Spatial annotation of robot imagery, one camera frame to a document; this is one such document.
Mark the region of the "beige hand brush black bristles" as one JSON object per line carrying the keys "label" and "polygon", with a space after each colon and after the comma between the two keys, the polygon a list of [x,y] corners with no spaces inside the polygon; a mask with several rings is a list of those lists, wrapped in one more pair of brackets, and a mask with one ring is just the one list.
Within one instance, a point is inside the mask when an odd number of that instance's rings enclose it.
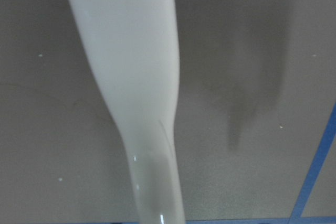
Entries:
{"label": "beige hand brush black bristles", "polygon": [[175,0],[69,0],[127,155],[140,223],[184,223],[174,144],[180,81]]}

